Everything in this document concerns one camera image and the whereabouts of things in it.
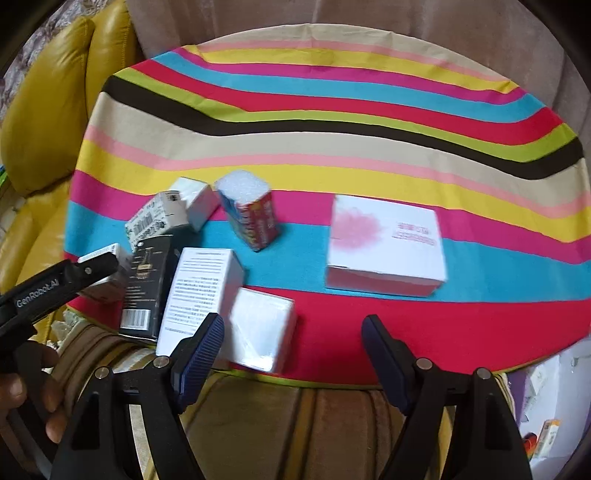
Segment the person left hand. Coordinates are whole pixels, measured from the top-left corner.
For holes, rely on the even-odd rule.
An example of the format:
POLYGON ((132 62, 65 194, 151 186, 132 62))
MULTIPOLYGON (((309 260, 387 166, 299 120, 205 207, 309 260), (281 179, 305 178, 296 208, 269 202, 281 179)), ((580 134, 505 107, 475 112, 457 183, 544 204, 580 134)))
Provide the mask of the person left hand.
POLYGON ((24 386, 24 400, 1 409, 1 460, 9 478, 48 479, 57 443, 46 432, 52 412, 47 408, 47 372, 57 365, 58 353, 34 341, 1 342, 1 377, 17 375, 24 386))

